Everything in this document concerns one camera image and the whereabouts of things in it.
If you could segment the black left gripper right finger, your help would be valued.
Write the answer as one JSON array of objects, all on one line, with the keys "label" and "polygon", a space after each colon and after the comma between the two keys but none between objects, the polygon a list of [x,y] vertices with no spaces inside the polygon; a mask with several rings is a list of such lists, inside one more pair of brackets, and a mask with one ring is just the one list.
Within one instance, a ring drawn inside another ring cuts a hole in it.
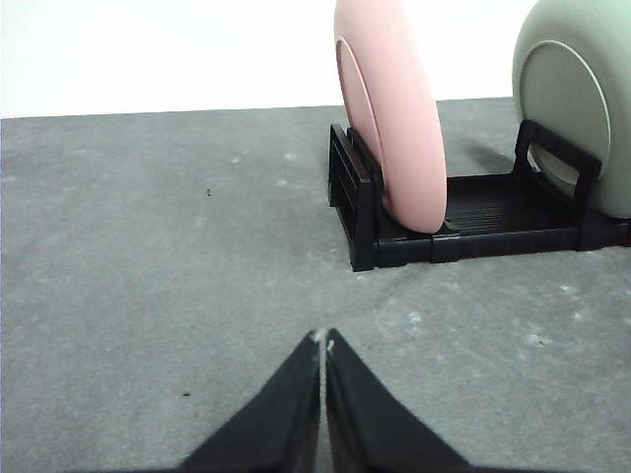
[{"label": "black left gripper right finger", "polygon": [[399,403],[336,329],[326,335],[326,416],[336,472],[472,472]]}]

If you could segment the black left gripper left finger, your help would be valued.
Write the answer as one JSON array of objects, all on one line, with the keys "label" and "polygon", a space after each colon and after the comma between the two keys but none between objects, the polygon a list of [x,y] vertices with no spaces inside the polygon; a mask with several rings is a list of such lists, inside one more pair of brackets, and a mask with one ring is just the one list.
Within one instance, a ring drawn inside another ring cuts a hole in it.
[{"label": "black left gripper left finger", "polygon": [[190,472],[313,472],[320,361],[309,332],[260,391],[182,463]]}]

